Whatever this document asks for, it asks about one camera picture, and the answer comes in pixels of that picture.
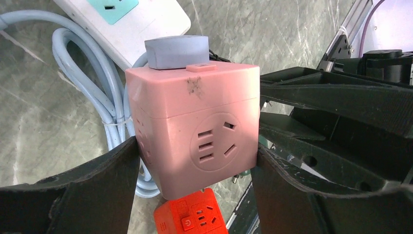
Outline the dark green cube socket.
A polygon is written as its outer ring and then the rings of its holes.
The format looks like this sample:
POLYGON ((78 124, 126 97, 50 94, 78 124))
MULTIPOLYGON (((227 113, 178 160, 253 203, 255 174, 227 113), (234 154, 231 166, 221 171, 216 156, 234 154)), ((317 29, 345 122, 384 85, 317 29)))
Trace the dark green cube socket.
MULTIPOLYGON (((269 144, 268 144, 268 140, 267 140, 266 138, 264 138, 262 135, 259 135, 259 143, 261 143, 261 144, 264 145, 265 147, 268 147, 268 145, 269 145, 269 144)), ((244 171, 244 172, 241 172, 241 173, 239 173, 239 174, 237 174, 237 175, 234 175, 234 176, 232 177, 231 181, 232 181, 233 184, 236 184, 237 181, 238 181, 238 179, 243 178, 243 177, 249 175, 250 173, 251 173, 250 170, 246 170, 246 171, 244 171)))

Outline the red cube socket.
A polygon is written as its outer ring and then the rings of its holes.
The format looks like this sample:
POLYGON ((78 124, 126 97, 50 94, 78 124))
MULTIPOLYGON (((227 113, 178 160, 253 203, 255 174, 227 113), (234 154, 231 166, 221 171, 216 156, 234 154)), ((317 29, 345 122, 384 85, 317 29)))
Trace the red cube socket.
POLYGON ((159 234, 227 234, 214 191, 206 188, 158 207, 154 222, 159 234))

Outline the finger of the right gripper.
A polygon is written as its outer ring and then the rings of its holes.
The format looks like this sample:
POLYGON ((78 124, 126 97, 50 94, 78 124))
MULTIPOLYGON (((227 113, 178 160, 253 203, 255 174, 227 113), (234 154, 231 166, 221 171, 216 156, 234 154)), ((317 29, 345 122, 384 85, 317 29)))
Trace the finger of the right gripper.
POLYGON ((261 113, 260 133, 278 154, 345 187, 378 191, 413 183, 413 140, 356 120, 320 111, 297 119, 261 113))

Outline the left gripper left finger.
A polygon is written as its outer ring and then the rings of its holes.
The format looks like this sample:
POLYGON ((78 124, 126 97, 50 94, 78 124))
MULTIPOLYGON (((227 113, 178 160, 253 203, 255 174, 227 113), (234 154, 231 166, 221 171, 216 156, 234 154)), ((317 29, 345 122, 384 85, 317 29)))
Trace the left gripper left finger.
POLYGON ((131 137, 111 151, 34 184, 0 190, 3 234, 125 234, 139 173, 131 137))

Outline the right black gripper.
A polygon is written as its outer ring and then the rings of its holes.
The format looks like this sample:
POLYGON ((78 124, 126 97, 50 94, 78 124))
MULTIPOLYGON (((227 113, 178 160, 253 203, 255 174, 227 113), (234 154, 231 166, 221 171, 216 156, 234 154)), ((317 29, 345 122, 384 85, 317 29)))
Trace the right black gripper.
POLYGON ((339 60, 342 71, 292 67, 260 76, 262 100, 346 117, 401 137, 413 136, 411 53, 376 50, 339 60))

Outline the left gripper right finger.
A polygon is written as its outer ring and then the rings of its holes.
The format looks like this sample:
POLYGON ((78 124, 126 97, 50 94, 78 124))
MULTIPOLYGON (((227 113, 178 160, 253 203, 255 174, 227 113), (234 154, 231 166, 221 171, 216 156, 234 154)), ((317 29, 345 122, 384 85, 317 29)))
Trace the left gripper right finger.
POLYGON ((413 187, 362 192, 309 173, 263 145, 251 171, 264 234, 410 234, 413 187))

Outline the pink socket adapter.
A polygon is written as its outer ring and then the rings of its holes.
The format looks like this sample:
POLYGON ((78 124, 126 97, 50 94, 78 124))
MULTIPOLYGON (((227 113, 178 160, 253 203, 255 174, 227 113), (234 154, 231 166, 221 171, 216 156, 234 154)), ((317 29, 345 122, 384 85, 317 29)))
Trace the pink socket adapter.
POLYGON ((260 68, 210 61, 126 71, 135 134, 162 196, 175 200, 255 167, 260 68))

